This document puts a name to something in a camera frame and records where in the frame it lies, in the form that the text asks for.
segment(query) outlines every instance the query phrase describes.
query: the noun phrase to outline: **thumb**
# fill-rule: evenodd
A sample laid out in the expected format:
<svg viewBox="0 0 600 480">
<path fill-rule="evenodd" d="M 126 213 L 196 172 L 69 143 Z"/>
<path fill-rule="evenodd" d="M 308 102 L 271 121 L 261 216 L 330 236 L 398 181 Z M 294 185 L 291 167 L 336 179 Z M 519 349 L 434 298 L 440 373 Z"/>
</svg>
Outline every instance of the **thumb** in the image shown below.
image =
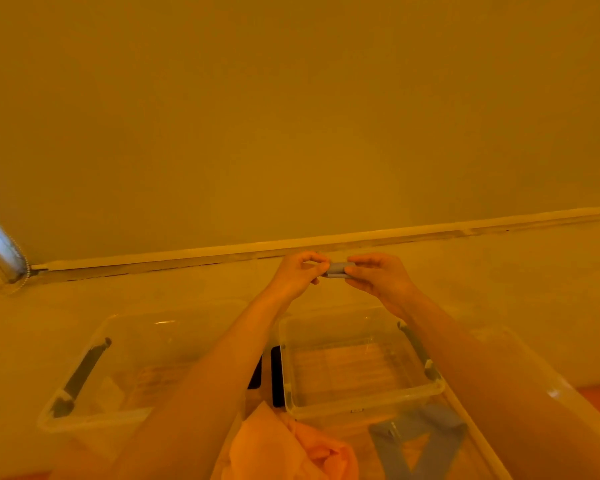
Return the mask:
<svg viewBox="0 0 600 480">
<path fill-rule="evenodd" d="M 373 282 L 374 278 L 377 276 L 378 269 L 361 266 L 347 266 L 344 268 L 344 272 L 359 280 Z"/>
<path fill-rule="evenodd" d="M 307 269 L 306 273 L 309 275 L 309 277 L 311 277 L 311 279 L 314 279 L 320 276 L 321 274 L 326 273 L 330 265 L 330 262 L 321 262 L 320 264 L 317 264 Z"/>
</svg>

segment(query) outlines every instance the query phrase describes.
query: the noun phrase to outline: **empty plastic bin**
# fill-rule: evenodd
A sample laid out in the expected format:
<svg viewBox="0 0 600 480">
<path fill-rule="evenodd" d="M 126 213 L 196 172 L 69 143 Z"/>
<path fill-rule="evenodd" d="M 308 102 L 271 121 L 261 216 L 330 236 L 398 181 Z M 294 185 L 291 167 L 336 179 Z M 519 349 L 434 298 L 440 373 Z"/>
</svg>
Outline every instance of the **empty plastic bin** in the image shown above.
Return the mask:
<svg viewBox="0 0 600 480">
<path fill-rule="evenodd" d="M 419 340 L 382 306 L 290 315 L 280 321 L 280 349 L 296 419 L 416 406 L 444 389 Z"/>
<path fill-rule="evenodd" d="M 38 418 L 108 460 L 247 305 L 241 300 L 104 321 Z"/>
</svg>

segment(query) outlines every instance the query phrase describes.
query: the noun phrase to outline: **person's left arm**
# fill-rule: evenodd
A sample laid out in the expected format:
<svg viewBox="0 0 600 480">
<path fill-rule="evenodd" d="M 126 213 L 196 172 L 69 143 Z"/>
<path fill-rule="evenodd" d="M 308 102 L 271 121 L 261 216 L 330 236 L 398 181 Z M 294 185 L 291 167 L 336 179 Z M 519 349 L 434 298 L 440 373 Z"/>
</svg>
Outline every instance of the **person's left arm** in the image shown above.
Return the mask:
<svg viewBox="0 0 600 480">
<path fill-rule="evenodd" d="M 270 284 L 138 428 L 110 480 L 208 479 L 273 323 L 328 267 L 328 257 L 312 251 L 286 256 Z"/>
</svg>

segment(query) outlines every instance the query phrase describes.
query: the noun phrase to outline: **person's right arm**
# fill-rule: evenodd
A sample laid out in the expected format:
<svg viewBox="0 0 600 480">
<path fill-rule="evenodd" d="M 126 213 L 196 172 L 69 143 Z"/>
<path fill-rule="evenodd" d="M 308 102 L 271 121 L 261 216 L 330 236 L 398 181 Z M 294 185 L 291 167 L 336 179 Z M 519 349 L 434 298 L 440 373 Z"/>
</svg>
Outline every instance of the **person's right arm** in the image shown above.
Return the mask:
<svg viewBox="0 0 600 480">
<path fill-rule="evenodd" d="M 405 320 L 515 479 L 600 479 L 600 437 L 419 291 L 399 258 L 348 259 L 351 286 Z"/>
</svg>

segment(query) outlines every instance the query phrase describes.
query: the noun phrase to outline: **person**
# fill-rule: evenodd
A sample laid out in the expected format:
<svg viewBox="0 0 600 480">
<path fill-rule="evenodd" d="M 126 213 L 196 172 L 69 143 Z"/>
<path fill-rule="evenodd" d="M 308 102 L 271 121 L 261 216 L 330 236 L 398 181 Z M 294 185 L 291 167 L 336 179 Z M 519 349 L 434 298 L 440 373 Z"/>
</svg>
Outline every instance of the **person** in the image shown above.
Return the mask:
<svg viewBox="0 0 600 480">
<path fill-rule="evenodd" d="M 418 290 L 399 258 L 348 261 L 355 266 L 345 268 L 346 283 L 414 330 L 513 478 L 600 479 L 600 437 L 464 331 Z M 282 259 L 268 286 L 138 428 L 109 478 L 208 479 L 273 324 L 329 264 L 312 251 Z"/>
</svg>

